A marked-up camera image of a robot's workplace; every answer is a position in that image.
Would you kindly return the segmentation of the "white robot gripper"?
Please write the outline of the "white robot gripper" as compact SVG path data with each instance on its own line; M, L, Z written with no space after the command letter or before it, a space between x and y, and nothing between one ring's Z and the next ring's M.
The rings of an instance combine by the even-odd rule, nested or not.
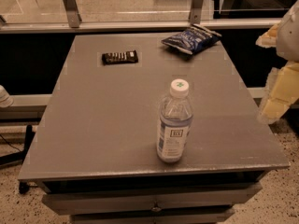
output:
M274 24L260 35L256 45L277 49L277 55L287 61L280 69L272 68L268 74L264 96L259 105L257 120L262 124L278 121L299 99L299 0Z

